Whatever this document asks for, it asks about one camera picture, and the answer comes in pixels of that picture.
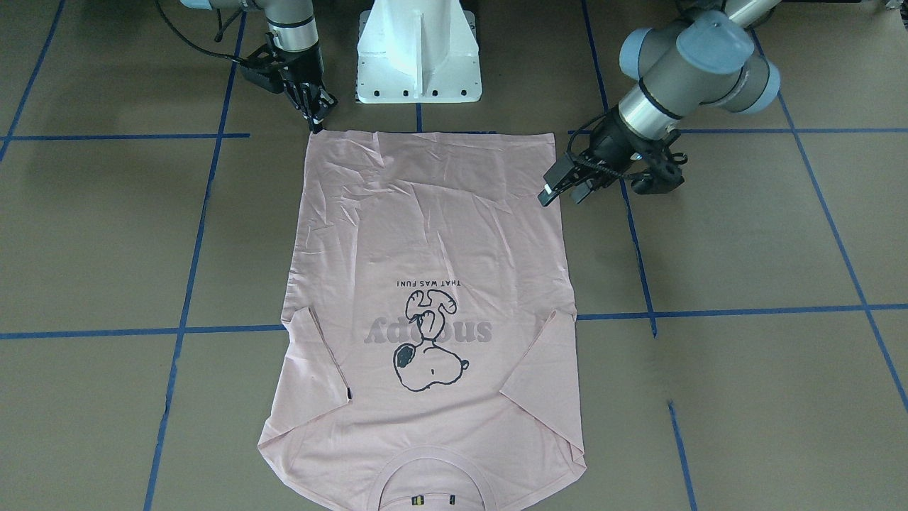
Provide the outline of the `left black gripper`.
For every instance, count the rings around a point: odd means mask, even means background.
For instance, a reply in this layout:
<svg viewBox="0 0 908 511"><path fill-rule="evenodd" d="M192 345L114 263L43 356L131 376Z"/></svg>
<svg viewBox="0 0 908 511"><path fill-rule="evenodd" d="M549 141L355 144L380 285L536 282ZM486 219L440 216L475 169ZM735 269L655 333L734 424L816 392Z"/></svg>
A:
<svg viewBox="0 0 908 511"><path fill-rule="evenodd" d="M538 194L542 207L571 188L571 200L582 203L594 191L615 181L629 181L633 193L665 194L685 183L681 166L687 154L673 153L670 145L678 139L677 129L650 140L636 135L617 108L611 108L594 127L582 162L564 154L545 172L545 184Z"/></svg>

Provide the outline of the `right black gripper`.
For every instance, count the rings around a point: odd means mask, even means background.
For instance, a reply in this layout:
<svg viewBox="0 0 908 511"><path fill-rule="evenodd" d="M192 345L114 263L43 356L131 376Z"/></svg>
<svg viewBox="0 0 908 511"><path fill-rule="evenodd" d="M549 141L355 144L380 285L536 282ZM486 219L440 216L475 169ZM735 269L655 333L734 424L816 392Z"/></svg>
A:
<svg viewBox="0 0 908 511"><path fill-rule="evenodd" d="M239 68L247 81L273 94L281 94L292 85L305 84L305 92L297 94L296 104L312 135L321 132L322 122L337 106L337 98L324 88L324 68L318 43L297 52L263 43L241 59Z"/></svg>

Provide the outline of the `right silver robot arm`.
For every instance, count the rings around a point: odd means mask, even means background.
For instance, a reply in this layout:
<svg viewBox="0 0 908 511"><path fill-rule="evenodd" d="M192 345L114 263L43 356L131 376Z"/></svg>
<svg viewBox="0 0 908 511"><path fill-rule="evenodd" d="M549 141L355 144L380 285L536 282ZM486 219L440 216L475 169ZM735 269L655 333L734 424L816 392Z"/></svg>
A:
<svg viewBox="0 0 908 511"><path fill-rule="evenodd" d="M232 19L244 12L264 13L266 41L246 57L219 54L195 45L179 32L163 13L166 25L182 42L208 56L235 62L241 74L260 88L284 94L306 120L309 132L318 133L337 99L324 83L320 36L311 1L184 1L188 9L218 11L233 9Z"/></svg>

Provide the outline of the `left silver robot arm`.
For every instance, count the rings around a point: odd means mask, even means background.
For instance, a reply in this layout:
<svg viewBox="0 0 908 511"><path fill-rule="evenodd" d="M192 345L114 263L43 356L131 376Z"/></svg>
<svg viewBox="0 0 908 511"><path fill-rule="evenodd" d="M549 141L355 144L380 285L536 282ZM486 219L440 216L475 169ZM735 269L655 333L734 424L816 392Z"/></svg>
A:
<svg viewBox="0 0 908 511"><path fill-rule="evenodd" d="M687 158L670 148L682 119L700 106L753 114L775 99L780 72L746 32L775 6L695 1L666 27L630 33L619 60L635 87L590 120L586 149L568 148L548 169L538 196L542 206L564 192L581 202L617 180L629 181L636 194L664 194L683 184Z"/></svg>

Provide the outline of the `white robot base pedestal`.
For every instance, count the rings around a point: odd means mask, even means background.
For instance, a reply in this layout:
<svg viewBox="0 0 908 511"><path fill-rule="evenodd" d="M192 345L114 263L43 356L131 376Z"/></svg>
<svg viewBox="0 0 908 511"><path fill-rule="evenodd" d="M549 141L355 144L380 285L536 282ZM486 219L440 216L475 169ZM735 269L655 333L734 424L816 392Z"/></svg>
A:
<svg viewBox="0 0 908 511"><path fill-rule="evenodd" d="M356 98L457 104L483 88L473 12L460 1L376 1L359 17Z"/></svg>

